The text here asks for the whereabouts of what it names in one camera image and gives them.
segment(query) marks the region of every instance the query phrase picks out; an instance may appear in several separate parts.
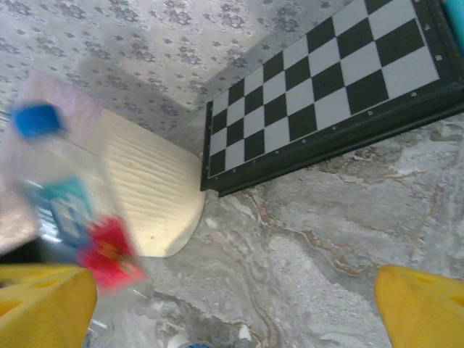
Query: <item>blue bottle cap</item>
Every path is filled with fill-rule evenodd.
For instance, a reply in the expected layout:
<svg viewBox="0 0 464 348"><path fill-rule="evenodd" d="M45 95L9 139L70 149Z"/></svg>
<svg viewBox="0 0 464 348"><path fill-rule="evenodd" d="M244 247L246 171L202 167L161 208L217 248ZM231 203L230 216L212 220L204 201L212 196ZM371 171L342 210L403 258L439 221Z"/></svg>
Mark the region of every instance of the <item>blue bottle cap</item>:
<svg viewBox="0 0 464 348"><path fill-rule="evenodd" d="M58 133L64 129L57 109L50 104L34 104L12 109L14 126L26 139Z"/></svg>

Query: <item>white square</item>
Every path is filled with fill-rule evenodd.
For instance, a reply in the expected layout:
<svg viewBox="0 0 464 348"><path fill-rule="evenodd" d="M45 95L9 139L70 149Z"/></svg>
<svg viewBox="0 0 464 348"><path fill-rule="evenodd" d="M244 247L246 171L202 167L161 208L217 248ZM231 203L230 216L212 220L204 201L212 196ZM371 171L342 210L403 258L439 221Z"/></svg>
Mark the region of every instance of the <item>white square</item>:
<svg viewBox="0 0 464 348"><path fill-rule="evenodd" d="M309 54L306 35L283 50L283 68L288 69Z"/></svg>
<svg viewBox="0 0 464 348"><path fill-rule="evenodd" d="M245 98L240 98L227 110L227 125L240 120L243 116L245 116Z"/></svg>
<svg viewBox="0 0 464 348"><path fill-rule="evenodd" d="M321 47L310 53L311 76L317 75L328 67L339 62L339 60L339 45L336 42L336 38L333 38L328 43L323 44Z"/></svg>
<svg viewBox="0 0 464 348"><path fill-rule="evenodd" d="M351 117L345 88L318 100L315 102L314 108L319 131Z"/></svg>
<svg viewBox="0 0 464 348"><path fill-rule="evenodd" d="M393 0L369 16L374 40L416 18L411 0Z"/></svg>
<svg viewBox="0 0 464 348"><path fill-rule="evenodd" d="M340 65L346 86L380 70L382 65L378 57L376 43L371 42L343 58Z"/></svg>
<svg viewBox="0 0 464 348"><path fill-rule="evenodd" d="M262 87L262 101L264 104L285 93L285 71L280 72Z"/></svg>
<svg viewBox="0 0 464 348"><path fill-rule="evenodd" d="M229 105L229 90L222 93L212 102L212 115L216 116L219 112L227 109Z"/></svg>
<svg viewBox="0 0 464 348"><path fill-rule="evenodd" d="M285 97L288 116L314 103L312 79L309 78L293 87L291 90L287 91Z"/></svg>
<svg viewBox="0 0 464 348"><path fill-rule="evenodd" d="M217 154L227 147L227 127L211 136L210 145L210 156Z"/></svg>
<svg viewBox="0 0 464 348"><path fill-rule="evenodd" d="M264 129L264 148L266 154L290 143L289 118L269 125Z"/></svg>
<svg viewBox="0 0 464 348"><path fill-rule="evenodd" d="M250 94L259 86L262 86L264 81L264 75L262 71L262 65L258 67L254 72L245 77L245 95Z"/></svg>
<svg viewBox="0 0 464 348"><path fill-rule="evenodd" d="M364 0L354 0L333 15L333 27L338 36L368 16Z"/></svg>
<svg viewBox="0 0 464 348"><path fill-rule="evenodd" d="M258 107L244 118L244 137L247 138L264 128L264 107Z"/></svg>
<svg viewBox="0 0 464 348"><path fill-rule="evenodd" d="M439 79L434 61L426 47L388 64L382 71L390 99Z"/></svg>
<svg viewBox="0 0 464 348"><path fill-rule="evenodd" d="M230 145L225 150L225 170L234 169L245 162L245 140Z"/></svg>

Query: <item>gray marble surface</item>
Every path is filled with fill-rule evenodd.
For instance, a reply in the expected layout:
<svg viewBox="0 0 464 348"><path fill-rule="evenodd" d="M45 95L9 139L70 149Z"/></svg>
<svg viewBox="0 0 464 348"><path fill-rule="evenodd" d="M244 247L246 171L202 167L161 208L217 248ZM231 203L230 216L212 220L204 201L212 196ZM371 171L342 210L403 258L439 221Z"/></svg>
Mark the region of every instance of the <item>gray marble surface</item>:
<svg viewBox="0 0 464 348"><path fill-rule="evenodd" d="M201 151L203 119L170 139ZM224 198L190 242L144 259L151 298L118 308L93 347L166 347L181 330L251 347L387 348L373 285L383 264L464 278L464 115Z"/></svg>

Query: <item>patterned wallpaper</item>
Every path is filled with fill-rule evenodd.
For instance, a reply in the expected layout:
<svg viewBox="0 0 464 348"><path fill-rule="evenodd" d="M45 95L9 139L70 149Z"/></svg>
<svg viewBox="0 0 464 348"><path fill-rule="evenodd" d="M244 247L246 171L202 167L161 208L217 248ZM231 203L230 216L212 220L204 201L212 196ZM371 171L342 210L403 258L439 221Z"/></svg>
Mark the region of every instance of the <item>patterned wallpaper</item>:
<svg viewBox="0 0 464 348"><path fill-rule="evenodd" d="M349 0L0 0L0 109L31 69L155 133Z"/></svg>

